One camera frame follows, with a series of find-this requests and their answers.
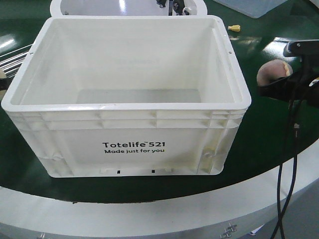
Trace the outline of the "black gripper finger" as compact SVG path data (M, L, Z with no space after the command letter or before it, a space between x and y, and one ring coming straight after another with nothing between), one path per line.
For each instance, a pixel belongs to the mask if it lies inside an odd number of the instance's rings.
M10 86L10 78L0 78L0 90L7 90Z

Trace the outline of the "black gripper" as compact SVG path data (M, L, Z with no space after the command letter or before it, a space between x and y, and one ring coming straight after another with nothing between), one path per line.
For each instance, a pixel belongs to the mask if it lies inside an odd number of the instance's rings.
M319 40L290 41L284 48L285 57L311 56L319 54ZM293 73L288 77L280 77L277 80L258 87L260 96L268 97L284 102L289 100L304 100L311 107L319 106L319 82L311 83L319 77L319 74L307 76L303 81L301 74Z

